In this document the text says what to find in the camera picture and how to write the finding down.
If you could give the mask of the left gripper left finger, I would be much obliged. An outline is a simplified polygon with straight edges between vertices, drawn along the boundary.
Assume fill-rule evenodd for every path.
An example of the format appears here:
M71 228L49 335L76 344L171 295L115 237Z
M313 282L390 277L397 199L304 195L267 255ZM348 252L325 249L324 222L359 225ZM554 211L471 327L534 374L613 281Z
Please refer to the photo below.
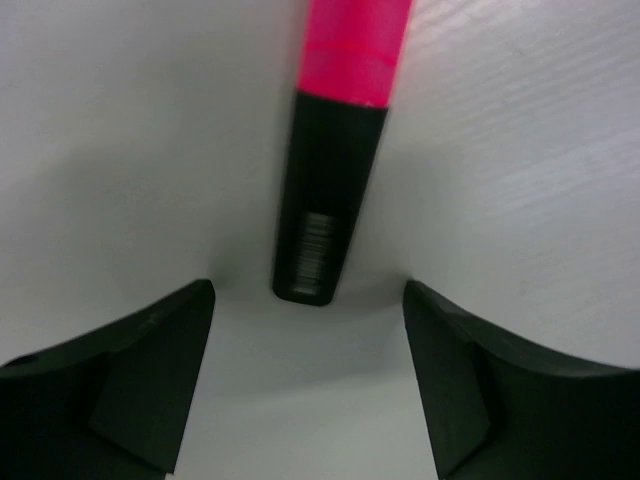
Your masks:
M4 479L174 474L215 305L199 279L1 367Z

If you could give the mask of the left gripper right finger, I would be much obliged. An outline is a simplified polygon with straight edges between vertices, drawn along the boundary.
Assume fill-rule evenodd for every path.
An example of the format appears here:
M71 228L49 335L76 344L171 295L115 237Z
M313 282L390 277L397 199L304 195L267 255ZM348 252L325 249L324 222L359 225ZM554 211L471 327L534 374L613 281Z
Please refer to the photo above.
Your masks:
M635 479L639 373L541 346L425 284L403 317L441 479Z

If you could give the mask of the pink cap black highlighter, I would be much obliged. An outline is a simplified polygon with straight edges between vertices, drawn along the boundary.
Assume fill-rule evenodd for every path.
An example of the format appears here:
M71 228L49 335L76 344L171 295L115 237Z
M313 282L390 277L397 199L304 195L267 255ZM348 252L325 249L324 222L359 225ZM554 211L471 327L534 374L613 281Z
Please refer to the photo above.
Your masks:
M274 294L334 297L379 142L410 1L312 1L296 79L272 275Z

